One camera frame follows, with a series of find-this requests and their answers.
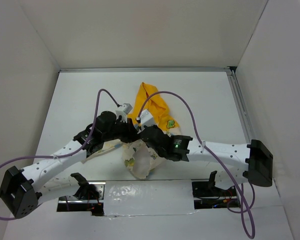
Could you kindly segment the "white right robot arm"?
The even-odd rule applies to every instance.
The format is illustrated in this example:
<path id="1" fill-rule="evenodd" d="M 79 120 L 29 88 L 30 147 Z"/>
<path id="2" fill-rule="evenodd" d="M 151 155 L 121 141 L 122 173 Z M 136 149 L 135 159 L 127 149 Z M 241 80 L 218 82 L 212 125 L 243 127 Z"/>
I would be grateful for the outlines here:
<path id="1" fill-rule="evenodd" d="M 156 125 L 143 127 L 138 135 L 167 160 L 219 163 L 223 170 L 214 170 L 209 176 L 208 190 L 213 196 L 243 183 L 264 188 L 273 185 L 274 156 L 260 140 L 253 139 L 246 144 L 200 143 L 191 136 L 169 136 Z"/>

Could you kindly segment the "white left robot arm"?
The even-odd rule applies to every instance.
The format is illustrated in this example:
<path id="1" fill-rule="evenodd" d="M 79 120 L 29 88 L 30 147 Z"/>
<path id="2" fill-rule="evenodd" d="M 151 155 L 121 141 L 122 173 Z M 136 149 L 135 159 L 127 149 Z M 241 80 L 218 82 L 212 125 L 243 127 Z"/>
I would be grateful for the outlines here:
<path id="1" fill-rule="evenodd" d="M 75 172 L 60 179 L 56 176 L 99 152 L 106 142 L 136 141 L 138 131 L 128 113 L 121 106 L 115 112 L 103 111 L 59 151 L 40 156 L 37 163 L 22 169 L 10 167 L 0 186 L 0 198 L 14 218 L 24 218 L 42 203 L 58 197 L 73 195 L 78 200 L 90 196 L 98 198 L 100 194 L 96 187 L 88 183 L 80 173 Z"/>

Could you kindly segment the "white taped front panel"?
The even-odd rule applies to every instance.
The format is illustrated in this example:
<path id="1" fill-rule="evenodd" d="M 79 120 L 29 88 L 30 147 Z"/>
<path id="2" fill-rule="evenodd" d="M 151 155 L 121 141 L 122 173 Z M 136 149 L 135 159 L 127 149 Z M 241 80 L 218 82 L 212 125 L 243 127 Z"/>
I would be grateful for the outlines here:
<path id="1" fill-rule="evenodd" d="M 108 181 L 103 210 L 106 216 L 170 216 L 195 212 L 190 180 Z"/>

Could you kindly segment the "yellow and white kids jacket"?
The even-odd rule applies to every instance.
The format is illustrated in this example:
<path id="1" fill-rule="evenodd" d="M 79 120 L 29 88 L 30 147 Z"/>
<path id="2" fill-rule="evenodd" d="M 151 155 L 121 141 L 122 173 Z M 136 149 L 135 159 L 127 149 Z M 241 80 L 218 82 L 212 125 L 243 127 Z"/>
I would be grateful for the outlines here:
<path id="1" fill-rule="evenodd" d="M 156 94 L 150 100 L 147 100 L 150 95 L 158 91 L 156 86 L 142 82 L 135 97 L 133 112 L 128 117 L 132 119 L 135 126 L 138 126 L 136 118 L 140 110 L 147 110 L 153 116 L 155 124 L 162 130 L 162 134 L 158 135 L 159 137 L 163 135 L 168 135 L 169 137 L 180 135 L 181 127 L 171 116 L 170 108 L 161 95 Z M 82 162 L 85 163 L 92 158 L 105 155 L 117 147 L 123 147 L 121 159 L 126 169 L 135 178 L 144 180 L 150 175 L 151 171 L 166 161 L 161 153 L 157 153 L 158 146 L 159 138 L 150 137 L 150 132 L 147 131 L 146 133 L 141 133 L 140 139 L 130 143 L 124 143 L 119 139 L 110 140 Z"/>

